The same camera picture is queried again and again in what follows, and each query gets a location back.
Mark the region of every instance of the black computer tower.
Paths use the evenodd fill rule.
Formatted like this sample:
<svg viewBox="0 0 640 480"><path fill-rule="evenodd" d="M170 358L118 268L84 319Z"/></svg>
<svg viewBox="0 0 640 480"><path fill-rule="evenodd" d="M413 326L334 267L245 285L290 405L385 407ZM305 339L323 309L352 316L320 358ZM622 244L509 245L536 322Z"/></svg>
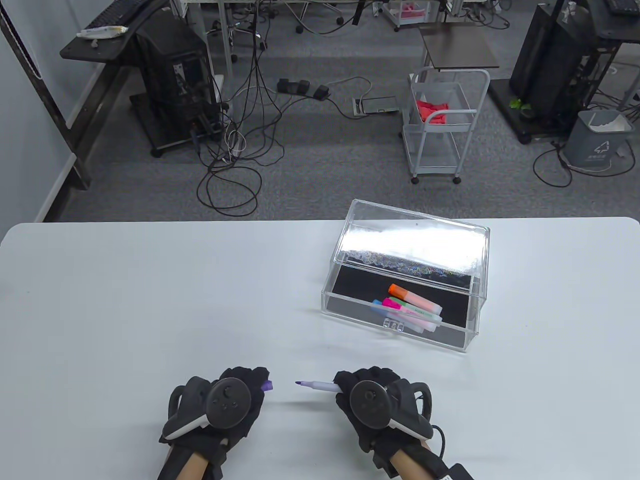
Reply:
<svg viewBox="0 0 640 480"><path fill-rule="evenodd" d="M150 107L164 123L189 137L194 123L217 119L207 46L182 19L170 9L155 13L138 30L135 50Z"/></svg>
<svg viewBox="0 0 640 480"><path fill-rule="evenodd" d="M549 6L537 6L509 86L517 96L525 97L536 118L572 123L591 102L619 42L599 39L590 13L578 7L566 22L561 15L552 26L549 45L540 62L533 65L538 49L543 47L541 32L550 21L551 11Z"/></svg>

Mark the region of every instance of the grey trash can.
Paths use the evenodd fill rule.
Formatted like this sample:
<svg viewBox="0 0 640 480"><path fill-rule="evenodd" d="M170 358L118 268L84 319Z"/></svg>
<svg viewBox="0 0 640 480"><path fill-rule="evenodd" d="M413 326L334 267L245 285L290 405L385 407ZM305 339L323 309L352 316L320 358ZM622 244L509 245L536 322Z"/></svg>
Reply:
<svg viewBox="0 0 640 480"><path fill-rule="evenodd" d="M578 168L606 167L635 129L618 110L578 112L578 120L561 154Z"/></svg>

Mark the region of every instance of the highlighter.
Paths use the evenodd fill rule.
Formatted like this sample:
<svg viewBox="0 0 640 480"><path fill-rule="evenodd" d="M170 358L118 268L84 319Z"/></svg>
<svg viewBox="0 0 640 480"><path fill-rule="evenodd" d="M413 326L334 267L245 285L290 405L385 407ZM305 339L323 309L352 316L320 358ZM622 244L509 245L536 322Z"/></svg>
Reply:
<svg viewBox="0 0 640 480"><path fill-rule="evenodd" d="M371 303L373 303L374 305L382 306L382 302L380 300L374 300ZM395 314L393 314L391 312L387 312L384 308L371 307L371 310L373 310L375 313L379 313L380 315L383 315L384 317L388 318L389 320L393 320L393 321L396 321L398 323L401 323L402 325L404 325L408 329L413 330L415 333L424 333L424 328L423 327L411 323L411 321L413 321L413 319L406 319L402 315L395 315Z"/></svg>
<svg viewBox="0 0 640 480"><path fill-rule="evenodd" d="M389 300L394 301L394 302L398 303L399 305L402 305L403 307L406 307L409 310L414 311L418 315L422 315L423 317L425 317L426 320L434 320L436 322L441 322L442 321L442 317L440 317L439 315L432 314L431 312L427 312L427 310L422 310L421 308L418 308L418 307L412 305L411 303L407 303L404 300L400 300L399 298L391 297Z"/></svg>
<svg viewBox="0 0 640 480"><path fill-rule="evenodd" d="M398 297L400 300L411 303L412 305L427 310L432 314L440 315L442 313L442 307L437 303L433 303L420 295L416 295L409 290L398 287L396 284L391 284L389 287L389 293L391 296Z"/></svg>
<svg viewBox="0 0 640 480"><path fill-rule="evenodd" d="M393 300L391 300L390 298L385 298L385 300L382 302L382 305L384 305L385 307L388 308L394 308L396 310L398 310L400 313L404 313L404 314L410 314L410 315L417 315L414 311L403 307L402 305L400 305L399 303L394 302ZM402 318L406 319L405 321L407 322L412 322L415 323L416 325L420 325L421 327L423 327L424 329L426 329L428 332L435 332L436 328L438 325L436 325L435 323L431 323L428 322L426 320L420 320L411 316L404 316L401 315Z"/></svg>

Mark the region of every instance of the metal cart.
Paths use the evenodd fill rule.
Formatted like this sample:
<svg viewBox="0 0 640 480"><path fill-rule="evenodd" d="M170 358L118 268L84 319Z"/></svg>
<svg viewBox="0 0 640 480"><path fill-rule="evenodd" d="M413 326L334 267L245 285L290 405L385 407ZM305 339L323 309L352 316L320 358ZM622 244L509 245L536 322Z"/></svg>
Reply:
<svg viewBox="0 0 640 480"><path fill-rule="evenodd" d="M477 73L484 76L478 104L471 108L459 82L459 73ZM469 144L473 137L476 122L486 97L491 77L489 72L481 68L464 68L444 70L442 73L453 74L453 81L434 81L439 72L433 67L423 67L409 76L409 92L407 105L403 109L403 128L399 134L404 141L409 170L413 184L418 183L418 175L425 173L453 174L453 182L459 184L460 171L465 162ZM417 101L432 104L448 104L448 110L435 111L425 121L420 117ZM446 116L446 124L432 124L431 120L438 116ZM462 154L454 133L466 133Z"/></svg>
<svg viewBox="0 0 640 480"><path fill-rule="evenodd" d="M403 13L405 4L412 4L417 9L411 13ZM434 0L390 0L382 3L381 11L393 23L394 31L400 31L402 25L436 22L439 5L439 2Z"/></svg>

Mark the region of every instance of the white wall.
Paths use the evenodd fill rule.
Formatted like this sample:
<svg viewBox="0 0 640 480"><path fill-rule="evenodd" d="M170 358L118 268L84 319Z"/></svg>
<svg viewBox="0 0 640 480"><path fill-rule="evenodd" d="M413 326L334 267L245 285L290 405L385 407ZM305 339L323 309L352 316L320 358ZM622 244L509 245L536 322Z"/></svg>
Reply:
<svg viewBox="0 0 640 480"><path fill-rule="evenodd" d="M0 35L0 239L41 220L75 157Z"/></svg>
<svg viewBox="0 0 640 480"><path fill-rule="evenodd" d="M71 125L101 66L63 60L60 50L111 0L3 0L27 50ZM8 42L0 35L0 239L15 224L41 221L75 156Z"/></svg>
<svg viewBox="0 0 640 480"><path fill-rule="evenodd" d="M64 60L60 50L111 0L3 0L51 95L70 125L102 65Z"/></svg>

